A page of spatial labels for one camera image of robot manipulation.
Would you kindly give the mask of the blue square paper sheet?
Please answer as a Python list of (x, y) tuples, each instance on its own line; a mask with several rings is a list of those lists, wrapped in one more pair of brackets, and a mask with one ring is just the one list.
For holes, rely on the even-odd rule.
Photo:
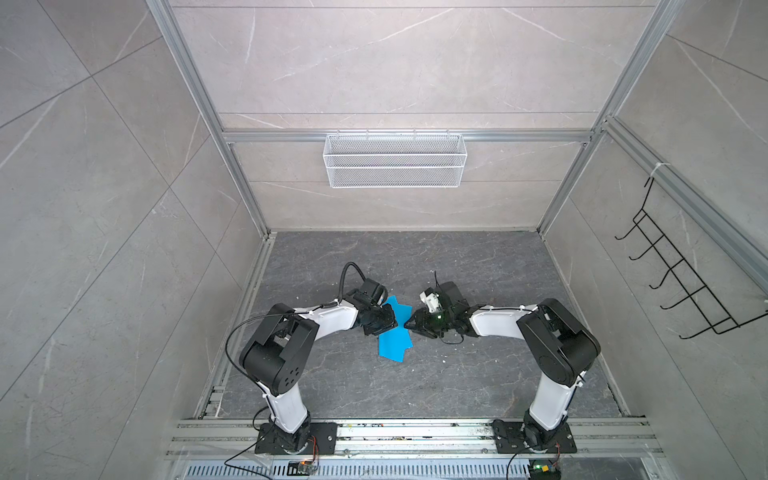
[(390, 296), (385, 302), (390, 305), (395, 314), (396, 326), (378, 337), (378, 353), (380, 357), (402, 363), (406, 351), (413, 347), (409, 331), (405, 323), (410, 319), (413, 308), (400, 304), (395, 296)]

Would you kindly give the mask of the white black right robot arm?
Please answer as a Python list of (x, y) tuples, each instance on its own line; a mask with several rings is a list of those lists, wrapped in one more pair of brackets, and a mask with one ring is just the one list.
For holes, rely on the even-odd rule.
[(526, 423), (549, 434), (566, 421), (573, 395), (601, 346), (564, 304), (546, 298), (512, 307), (471, 305), (453, 282), (426, 289), (420, 300), (423, 306), (405, 323), (419, 335), (441, 339), (453, 330), (464, 337), (523, 340), (542, 373)]

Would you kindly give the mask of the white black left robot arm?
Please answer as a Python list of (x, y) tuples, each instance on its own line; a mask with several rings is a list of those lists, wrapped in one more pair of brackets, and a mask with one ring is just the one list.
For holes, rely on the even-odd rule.
[(242, 348), (238, 365), (265, 395), (270, 420), (278, 430), (295, 434), (308, 423), (299, 379), (314, 343), (355, 328), (366, 335), (394, 329), (397, 322), (387, 298), (382, 284), (365, 279), (327, 304), (303, 309), (273, 305)]

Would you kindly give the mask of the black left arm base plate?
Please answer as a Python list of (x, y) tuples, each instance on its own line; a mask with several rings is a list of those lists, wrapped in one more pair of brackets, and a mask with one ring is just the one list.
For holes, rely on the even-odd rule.
[(335, 453), (338, 424), (335, 422), (305, 421), (294, 433), (287, 433), (273, 422), (259, 427), (256, 454), (304, 454)]

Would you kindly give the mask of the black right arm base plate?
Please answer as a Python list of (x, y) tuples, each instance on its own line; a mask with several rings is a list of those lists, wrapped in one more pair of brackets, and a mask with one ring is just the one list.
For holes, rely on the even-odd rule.
[(578, 451), (566, 421), (561, 422), (553, 430), (545, 430), (528, 418), (523, 421), (495, 419), (490, 426), (499, 454), (524, 452), (573, 454)]

